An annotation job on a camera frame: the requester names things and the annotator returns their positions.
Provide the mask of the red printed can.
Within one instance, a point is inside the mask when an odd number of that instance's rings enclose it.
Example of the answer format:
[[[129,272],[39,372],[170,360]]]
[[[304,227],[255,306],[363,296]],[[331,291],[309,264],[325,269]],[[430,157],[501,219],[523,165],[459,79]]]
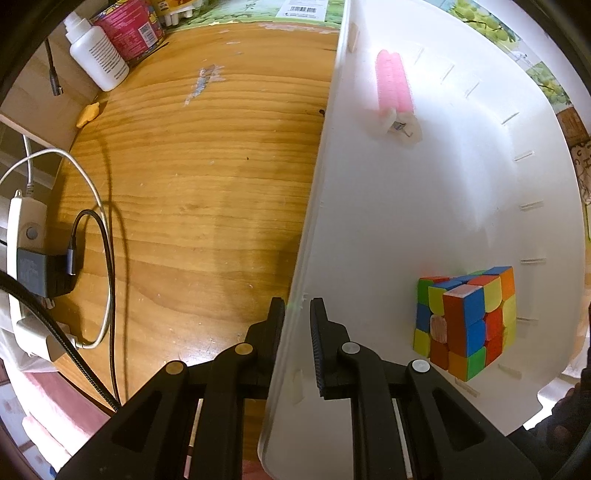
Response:
[[[91,23],[104,30],[130,66],[151,55],[164,40],[160,22],[147,1],[111,2],[91,18]]]

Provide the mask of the multicolour puzzle cube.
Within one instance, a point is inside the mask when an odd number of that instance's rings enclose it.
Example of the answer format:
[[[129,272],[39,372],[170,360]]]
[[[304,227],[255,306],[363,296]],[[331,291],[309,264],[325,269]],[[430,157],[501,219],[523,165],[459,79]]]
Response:
[[[516,337],[514,269],[421,277],[413,349],[467,382],[496,361]]]

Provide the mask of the grey power adapter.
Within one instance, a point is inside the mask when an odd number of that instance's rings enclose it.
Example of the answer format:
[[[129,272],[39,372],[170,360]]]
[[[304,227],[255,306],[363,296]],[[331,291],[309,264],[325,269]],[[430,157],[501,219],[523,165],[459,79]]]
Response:
[[[75,277],[73,248],[55,255],[17,249],[17,280],[39,297],[53,299],[70,293]]]

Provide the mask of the yellow small clip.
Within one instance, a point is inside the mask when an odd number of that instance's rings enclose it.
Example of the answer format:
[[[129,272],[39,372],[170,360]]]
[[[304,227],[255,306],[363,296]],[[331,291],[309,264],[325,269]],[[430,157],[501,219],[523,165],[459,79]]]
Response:
[[[101,106],[99,102],[85,106],[76,120],[76,128],[82,129],[85,125],[92,122],[100,114],[100,111]]]

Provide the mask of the patterned fabric bag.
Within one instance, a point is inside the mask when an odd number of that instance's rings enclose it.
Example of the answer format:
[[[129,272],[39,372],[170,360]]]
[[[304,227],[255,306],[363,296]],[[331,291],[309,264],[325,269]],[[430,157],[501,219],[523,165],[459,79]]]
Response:
[[[589,205],[590,193],[590,134],[580,116],[570,106],[557,114],[571,154],[582,203]]]

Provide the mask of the white power strip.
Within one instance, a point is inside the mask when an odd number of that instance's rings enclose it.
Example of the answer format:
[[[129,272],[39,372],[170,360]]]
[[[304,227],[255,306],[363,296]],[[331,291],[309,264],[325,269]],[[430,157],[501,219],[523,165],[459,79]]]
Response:
[[[53,300],[73,289],[68,256],[45,251],[47,206],[17,191],[10,200],[6,237],[7,273],[41,300]],[[9,312],[16,343],[26,353],[53,362],[63,347],[42,322],[14,297]]]

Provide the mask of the pink foam roller item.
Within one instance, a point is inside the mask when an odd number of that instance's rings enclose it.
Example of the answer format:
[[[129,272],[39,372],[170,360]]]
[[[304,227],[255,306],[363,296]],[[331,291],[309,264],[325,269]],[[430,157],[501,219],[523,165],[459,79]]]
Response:
[[[408,145],[422,136],[415,105],[402,58],[388,50],[379,52],[376,61],[378,114],[381,129]]]

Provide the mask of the white plastic bottle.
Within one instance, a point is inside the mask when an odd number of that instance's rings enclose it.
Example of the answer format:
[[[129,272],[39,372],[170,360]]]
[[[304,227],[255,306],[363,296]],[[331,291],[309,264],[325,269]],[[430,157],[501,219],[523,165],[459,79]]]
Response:
[[[116,88],[129,74],[129,66],[103,29],[75,11],[63,23],[72,58],[102,91]]]

